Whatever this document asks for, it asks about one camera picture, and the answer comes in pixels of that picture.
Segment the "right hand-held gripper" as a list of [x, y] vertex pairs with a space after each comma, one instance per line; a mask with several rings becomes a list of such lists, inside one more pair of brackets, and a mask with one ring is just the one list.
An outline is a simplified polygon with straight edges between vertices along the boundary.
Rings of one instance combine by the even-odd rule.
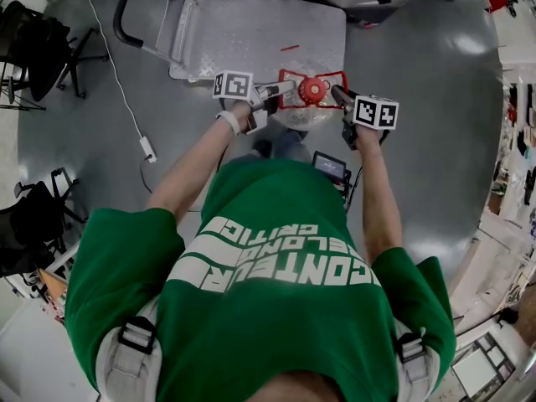
[[343, 109], [343, 139], [351, 150], [356, 150], [358, 133], [356, 126], [364, 126], [380, 131], [379, 144], [382, 144], [391, 131], [396, 128], [399, 103], [376, 95], [356, 95], [348, 88], [334, 85], [332, 98]]

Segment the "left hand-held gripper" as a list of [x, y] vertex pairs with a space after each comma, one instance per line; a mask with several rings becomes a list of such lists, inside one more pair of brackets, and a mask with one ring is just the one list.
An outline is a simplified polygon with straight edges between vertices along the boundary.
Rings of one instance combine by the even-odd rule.
[[294, 80], [255, 84], [251, 73], [224, 70], [214, 78], [213, 98], [219, 100], [222, 111], [230, 111], [235, 101], [248, 102], [252, 112], [246, 118], [247, 126], [241, 128], [241, 133], [250, 135], [267, 127], [269, 111], [265, 108], [266, 102], [288, 95], [295, 89]]

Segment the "clear water jug red cap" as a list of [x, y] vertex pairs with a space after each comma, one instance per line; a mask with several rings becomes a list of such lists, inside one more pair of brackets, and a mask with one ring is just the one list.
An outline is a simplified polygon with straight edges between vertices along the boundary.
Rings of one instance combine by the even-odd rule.
[[277, 110], [271, 116], [284, 127], [310, 131], [333, 116], [342, 114], [342, 109], [331, 95], [334, 85], [348, 88], [347, 77], [342, 70], [323, 72], [293, 63], [279, 68], [278, 80], [296, 82], [296, 89], [292, 93], [278, 99]]

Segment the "grey platform trolley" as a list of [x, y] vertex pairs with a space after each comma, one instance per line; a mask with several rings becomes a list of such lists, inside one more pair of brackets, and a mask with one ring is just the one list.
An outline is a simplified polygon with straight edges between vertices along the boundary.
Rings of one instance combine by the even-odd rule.
[[[151, 46], [123, 29], [128, 1], [116, 6], [116, 37], [166, 61], [173, 80], [212, 80], [222, 70], [235, 70], [265, 83], [293, 63], [343, 70], [346, 15], [339, 8], [302, 0], [167, 0]], [[296, 44], [300, 48], [281, 52]]]

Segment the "person's right forearm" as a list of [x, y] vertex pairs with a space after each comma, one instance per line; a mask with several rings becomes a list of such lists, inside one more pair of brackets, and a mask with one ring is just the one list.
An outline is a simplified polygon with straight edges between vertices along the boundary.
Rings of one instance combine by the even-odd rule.
[[385, 251], [403, 245], [403, 232], [379, 134], [363, 126], [358, 126], [356, 132], [356, 147], [362, 162], [363, 239], [372, 265]]

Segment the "person's left forearm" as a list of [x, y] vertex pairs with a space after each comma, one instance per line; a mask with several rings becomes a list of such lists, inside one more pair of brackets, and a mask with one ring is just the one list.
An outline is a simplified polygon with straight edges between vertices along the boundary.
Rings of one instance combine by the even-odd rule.
[[218, 118], [188, 152], [179, 158], [152, 191], [147, 209], [170, 212], [179, 224], [216, 168], [226, 147], [235, 137], [233, 127]]

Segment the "person's right leg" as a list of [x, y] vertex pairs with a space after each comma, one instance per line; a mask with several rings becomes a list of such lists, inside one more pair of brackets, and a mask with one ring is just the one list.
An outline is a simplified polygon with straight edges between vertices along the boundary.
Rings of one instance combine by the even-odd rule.
[[307, 131], [287, 129], [273, 143], [273, 158], [310, 164], [312, 157], [303, 143], [307, 134]]

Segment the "white wristband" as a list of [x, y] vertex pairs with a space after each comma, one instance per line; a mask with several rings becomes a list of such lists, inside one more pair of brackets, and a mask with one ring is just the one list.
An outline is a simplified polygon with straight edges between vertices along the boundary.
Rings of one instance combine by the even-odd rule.
[[239, 120], [237, 119], [237, 117], [235, 116], [233, 112], [221, 111], [216, 115], [215, 118], [216, 119], [223, 118], [229, 124], [235, 136], [238, 136], [242, 132]]

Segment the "small black monitor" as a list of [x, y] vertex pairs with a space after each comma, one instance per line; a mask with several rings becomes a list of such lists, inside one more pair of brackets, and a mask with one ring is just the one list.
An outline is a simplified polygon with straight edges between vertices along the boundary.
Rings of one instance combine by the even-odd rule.
[[337, 180], [344, 180], [347, 169], [345, 162], [319, 151], [313, 154], [312, 166], [327, 177]]

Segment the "white power strip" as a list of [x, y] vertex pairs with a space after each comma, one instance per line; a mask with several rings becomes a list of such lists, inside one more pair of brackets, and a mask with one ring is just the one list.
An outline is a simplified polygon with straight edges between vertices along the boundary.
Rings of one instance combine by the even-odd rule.
[[146, 160], [149, 161], [150, 163], [154, 163], [157, 160], [157, 155], [154, 152], [154, 149], [148, 137], [147, 136], [141, 137], [139, 142], [142, 146], [142, 150], [145, 153]]

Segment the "white shelf of assorted goods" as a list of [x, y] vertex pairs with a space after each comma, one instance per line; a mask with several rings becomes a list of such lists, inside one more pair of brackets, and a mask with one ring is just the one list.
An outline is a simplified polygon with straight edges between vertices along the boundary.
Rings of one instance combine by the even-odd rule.
[[536, 240], [536, 84], [502, 82], [502, 125], [487, 208]]

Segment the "person's green printed shirt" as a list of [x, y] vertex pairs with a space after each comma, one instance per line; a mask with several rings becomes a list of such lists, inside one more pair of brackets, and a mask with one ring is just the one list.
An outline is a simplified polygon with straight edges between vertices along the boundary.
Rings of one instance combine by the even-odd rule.
[[368, 264], [340, 193], [313, 166], [231, 162], [190, 243], [164, 209], [97, 209], [68, 285], [65, 326], [92, 385], [107, 333], [157, 302], [157, 402], [243, 402], [278, 374], [324, 375], [347, 402], [395, 402], [398, 324], [444, 374], [456, 350], [436, 258]]

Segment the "black office chair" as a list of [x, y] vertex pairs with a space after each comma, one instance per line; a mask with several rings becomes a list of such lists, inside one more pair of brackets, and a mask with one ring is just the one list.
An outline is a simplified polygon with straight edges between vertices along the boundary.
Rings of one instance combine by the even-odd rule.
[[87, 221], [66, 201], [74, 187], [74, 179], [64, 193], [60, 193], [56, 178], [61, 169], [51, 172], [52, 190], [43, 181], [15, 187], [16, 204], [0, 209], [0, 278], [32, 273], [54, 263], [54, 253], [67, 251], [63, 234], [71, 229], [72, 220], [79, 224]]
[[75, 96], [80, 91], [78, 66], [99, 60], [108, 62], [109, 54], [84, 56], [90, 38], [100, 33], [90, 28], [73, 47], [70, 28], [57, 18], [27, 8], [19, 1], [0, 8], [0, 110], [43, 111], [39, 102], [53, 89], [64, 90], [71, 78]]

